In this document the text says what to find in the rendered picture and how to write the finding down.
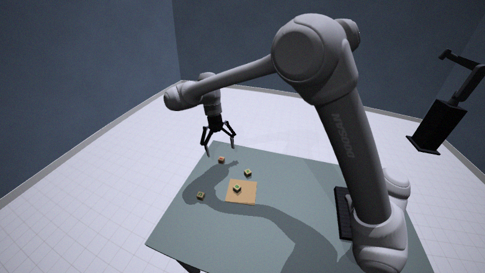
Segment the tan flat mat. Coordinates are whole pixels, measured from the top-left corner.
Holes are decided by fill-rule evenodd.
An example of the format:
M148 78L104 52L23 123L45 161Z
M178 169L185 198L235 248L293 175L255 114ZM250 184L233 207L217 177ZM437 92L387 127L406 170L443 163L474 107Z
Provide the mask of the tan flat mat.
M233 191L235 184L241 186L241 191L238 193ZM255 206L256 189L257 182L230 179L225 202Z

